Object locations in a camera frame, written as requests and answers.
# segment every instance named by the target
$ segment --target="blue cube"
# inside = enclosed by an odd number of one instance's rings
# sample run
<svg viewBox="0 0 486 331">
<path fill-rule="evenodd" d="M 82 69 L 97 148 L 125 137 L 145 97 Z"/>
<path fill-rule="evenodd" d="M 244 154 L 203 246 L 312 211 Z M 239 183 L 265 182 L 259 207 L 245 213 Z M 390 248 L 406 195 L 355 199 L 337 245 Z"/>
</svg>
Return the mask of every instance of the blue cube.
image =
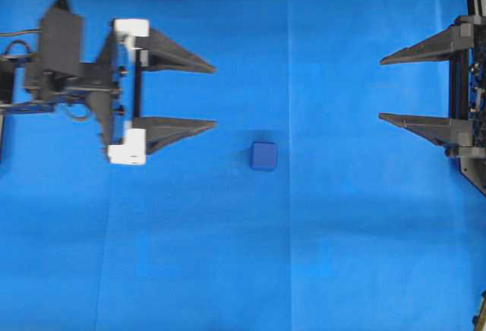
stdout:
<svg viewBox="0 0 486 331">
<path fill-rule="evenodd" d="M 276 144 L 255 141 L 251 145 L 251 163 L 253 170 L 274 170 L 276 168 Z"/>
</svg>

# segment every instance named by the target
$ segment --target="blue fabric surface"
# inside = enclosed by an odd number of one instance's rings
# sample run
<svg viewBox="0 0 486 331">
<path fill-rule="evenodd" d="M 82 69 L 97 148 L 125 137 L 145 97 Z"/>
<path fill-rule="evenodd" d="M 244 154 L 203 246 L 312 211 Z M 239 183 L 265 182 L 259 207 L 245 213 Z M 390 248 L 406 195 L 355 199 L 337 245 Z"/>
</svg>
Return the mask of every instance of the blue fabric surface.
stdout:
<svg viewBox="0 0 486 331">
<path fill-rule="evenodd" d="M 52 1 L 0 0 L 0 30 L 35 27 Z M 219 126 L 133 168 L 103 161 L 93 119 L 9 120 L 2 329 L 471 329 L 484 198 L 377 119 L 446 115 L 447 65 L 378 62 L 465 0 L 71 3 L 87 61 L 113 17 L 145 17 L 215 65 L 145 74 L 143 113 Z M 253 141 L 279 146 L 274 172 L 248 167 Z"/>
</svg>

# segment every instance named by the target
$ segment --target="wire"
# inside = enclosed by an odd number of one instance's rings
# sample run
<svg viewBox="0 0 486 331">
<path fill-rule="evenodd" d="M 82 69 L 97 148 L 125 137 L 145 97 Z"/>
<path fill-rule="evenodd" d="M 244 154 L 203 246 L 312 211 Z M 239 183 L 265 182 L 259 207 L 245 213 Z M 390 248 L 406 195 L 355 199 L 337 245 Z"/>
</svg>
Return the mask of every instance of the wire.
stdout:
<svg viewBox="0 0 486 331">
<path fill-rule="evenodd" d="M 19 55 L 0 54 L 0 61 L 28 59 L 28 58 L 33 58 L 34 56 L 36 56 L 36 55 L 35 54 L 19 54 Z"/>
<path fill-rule="evenodd" d="M 32 53 L 32 49 L 30 48 L 29 44 L 27 44 L 25 41 L 23 41 L 23 40 L 14 40 L 10 44 L 7 45 L 7 47 L 5 48 L 5 51 L 3 52 L 3 55 L 7 55 L 10 52 L 10 50 L 15 45 L 23 45 L 23 46 L 25 46 L 25 49 L 27 51 L 27 54 L 31 54 Z"/>
<path fill-rule="evenodd" d="M 30 30 L 22 30 L 22 31 L 14 31 L 13 33 L 0 33 L 0 37 L 14 37 L 20 35 L 27 35 L 29 33 L 40 33 L 41 29 L 30 29 Z"/>
<path fill-rule="evenodd" d="M 74 115 L 71 111 L 69 111 L 68 107 L 65 105 L 61 105 L 61 109 L 65 112 L 66 115 L 68 115 L 70 118 L 72 118 L 73 121 L 75 122 L 86 122 L 87 119 L 91 116 L 91 110 L 87 109 L 87 113 L 84 116 L 76 116 Z"/>
</svg>

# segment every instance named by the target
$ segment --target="blue cloth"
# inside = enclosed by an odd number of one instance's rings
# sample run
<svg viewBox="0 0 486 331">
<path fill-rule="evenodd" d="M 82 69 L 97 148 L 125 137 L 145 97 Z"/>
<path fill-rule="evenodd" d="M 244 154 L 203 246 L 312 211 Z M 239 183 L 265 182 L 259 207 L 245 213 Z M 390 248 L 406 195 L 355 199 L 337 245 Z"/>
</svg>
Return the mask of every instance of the blue cloth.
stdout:
<svg viewBox="0 0 486 331">
<path fill-rule="evenodd" d="M 0 30 L 36 27 L 52 1 L 0 0 Z M 219 126 L 133 168 L 103 161 L 94 119 L 8 120 L 2 329 L 471 329 L 484 198 L 442 150 L 377 119 L 446 115 L 446 64 L 378 62 L 465 0 L 71 4 L 86 61 L 112 18 L 146 17 L 215 65 L 146 73 L 143 114 Z M 248 166 L 262 140 L 279 147 L 265 175 Z"/>
</svg>

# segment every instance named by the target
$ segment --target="white plastic mount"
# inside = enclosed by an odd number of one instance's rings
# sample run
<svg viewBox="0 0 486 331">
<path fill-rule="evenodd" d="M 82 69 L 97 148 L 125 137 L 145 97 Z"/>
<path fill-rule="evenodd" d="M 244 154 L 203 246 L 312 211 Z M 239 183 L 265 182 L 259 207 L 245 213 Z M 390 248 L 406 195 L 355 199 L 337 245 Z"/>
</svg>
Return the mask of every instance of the white plastic mount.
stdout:
<svg viewBox="0 0 486 331">
<path fill-rule="evenodd" d="M 135 38 L 148 37 L 150 34 L 150 22 L 140 18 L 117 18 L 113 25 L 116 39 L 125 45 L 130 60 L 135 60 Z"/>
<path fill-rule="evenodd" d="M 131 128 L 131 121 L 125 121 L 123 144 L 108 146 L 109 162 L 127 166 L 143 166 L 147 161 L 145 137 L 145 129 Z"/>
</svg>

